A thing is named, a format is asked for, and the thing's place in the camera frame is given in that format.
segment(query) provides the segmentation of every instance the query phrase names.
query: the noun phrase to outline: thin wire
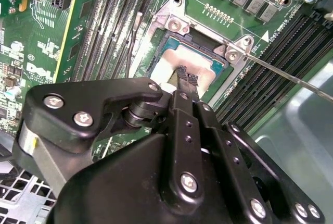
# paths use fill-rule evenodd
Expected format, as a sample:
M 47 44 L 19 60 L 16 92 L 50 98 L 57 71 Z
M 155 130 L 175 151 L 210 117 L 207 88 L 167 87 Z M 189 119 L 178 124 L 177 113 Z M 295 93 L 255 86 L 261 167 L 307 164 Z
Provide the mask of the thin wire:
M 131 62 L 132 62 L 132 53 L 133 53 L 133 48 L 135 44 L 135 39 L 136 39 L 136 31 L 132 29 L 132 34 L 131 34 L 131 44 L 129 51 L 127 53 L 127 58 L 126 58 L 126 71 L 125 71 L 125 78 L 130 77 L 130 68 L 131 68 Z
M 266 63 L 265 61 L 260 60 L 259 58 L 256 58 L 256 57 L 254 57 L 254 56 L 252 56 L 250 54 L 246 54 L 246 56 L 250 60 L 255 61 L 257 64 L 260 64 L 261 66 L 264 66 L 265 68 L 271 70 L 272 72 L 279 74 L 280 76 L 288 79 L 289 81 L 291 81 L 291 82 L 293 82 L 295 84 L 301 85 L 303 88 L 306 88 L 306 89 L 312 91 L 313 93 L 319 95 L 321 98 L 329 101 L 330 103 L 333 103 L 333 97 L 330 96 L 330 95 L 328 95 L 328 94 L 326 94 L 325 92 L 321 91 L 317 87 L 315 87 L 315 86 L 313 86 L 313 85 L 311 85 L 311 84 L 309 84 L 307 82 L 304 82 L 303 80 L 301 80 L 301 79 L 299 79 L 297 77 L 294 77 L 294 76 L 292 76 L 292 75 L 290 75 L 290 74 L 288 74 L 288 73 L 286 73 L 286 72 L 284 72 L 284 71 L 282 71 L 282 70 L 274 67 L 273 65 L 270 65 L 270 64 Z

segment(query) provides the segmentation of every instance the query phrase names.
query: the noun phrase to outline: motherboard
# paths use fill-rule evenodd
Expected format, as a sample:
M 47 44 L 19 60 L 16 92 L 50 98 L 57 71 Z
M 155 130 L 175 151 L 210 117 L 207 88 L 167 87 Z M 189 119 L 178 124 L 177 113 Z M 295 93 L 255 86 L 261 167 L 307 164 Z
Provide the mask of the motherboard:
M 333 56 L 323 1 L 0 0 L 0 129 L 16 134 L 24 96 L 38 84 L 125 77 L 173 84 L 184 65 L 221 123 L 250 130 L 295 88 L 246 55 L 310 78 Z M 97 143 L 94 155 L 148 133 Z

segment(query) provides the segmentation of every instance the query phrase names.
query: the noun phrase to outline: white arrow marking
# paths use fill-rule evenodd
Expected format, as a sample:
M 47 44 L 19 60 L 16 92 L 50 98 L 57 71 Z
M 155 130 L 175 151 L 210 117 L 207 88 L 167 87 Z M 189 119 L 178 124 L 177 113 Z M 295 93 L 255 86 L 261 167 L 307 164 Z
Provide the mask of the white arrow marking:
M 261 37 L 262 40 L 265 42 L 270 42 L 270 36 L 268 35 L 268 30 L 265 32 L 265 34 Z

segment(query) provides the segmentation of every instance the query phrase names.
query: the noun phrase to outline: metal grille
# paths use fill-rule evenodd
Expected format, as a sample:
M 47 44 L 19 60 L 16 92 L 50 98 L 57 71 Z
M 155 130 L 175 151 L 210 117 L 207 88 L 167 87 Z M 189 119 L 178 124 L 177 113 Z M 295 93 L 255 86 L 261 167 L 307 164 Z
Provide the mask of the metal grille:
M 45 182 L 22 171 L 0 181 L 0 224 L 42 224 L 55 201 Z

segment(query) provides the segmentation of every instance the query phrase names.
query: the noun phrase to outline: metal rod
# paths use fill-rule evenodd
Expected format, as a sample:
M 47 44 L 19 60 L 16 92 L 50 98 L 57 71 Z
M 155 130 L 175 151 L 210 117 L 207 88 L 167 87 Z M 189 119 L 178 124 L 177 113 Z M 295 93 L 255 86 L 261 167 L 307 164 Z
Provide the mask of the metal rod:
M 329 101 L 330 103 L 333 103 L 333 97 L 330 96 L 330 95 L 328 95 L 328 94 L 326 94 L 325 92 L 321 91 L 321 90 L 318 89 L 317 87 L 315 87 L 315 86 L 313 86 L 313 85 L 311 85 L 311 84 L 309 84 L 309 83 L 307 83 L 307 82 L 304 82 L 304 81 L 302 81 L 301 79 L 299 79 L 299 78 L 297 78 L 297 77 L 294 77 L 294 76 L 292 76 L 292 75 L 290 75 L 290 74 L 288 74 L 288 73 L 285 73 L 284 71 L 282 71 L 282 70 L 280 70 L 280 69 L 274 67 L 273 65 L 270 65 L 270 64 L 266 63 L 265 61 L 260 60 L 260 59 L 254 57 L 254 56 L 252 56 L 252 55 L 250 55 L 250 54 L 246 54 L 246 57 L 249 58 L 249 59 L 252 60 L 252 61 L 255 61 L 257 64 L 260 64 L 261 66 L 263 66 L 263 67 L 265 67 L 265 68 L 271 70 L 272 72 L 277 73 L 277 74 L 279 74 L 280 76 L 282 76 L 282 77 L 288 79 L 289 81 L 291 81 L 291 82 L 293 82 L 293 83 L 295 83 L 295 84 L 299 84 L 299 85 L 301 85 L 303 88 L 306 88 L 306 89 L 312 91 L 313 93 L 319 95 L 321 98 L 323 98 L 323 99 Z

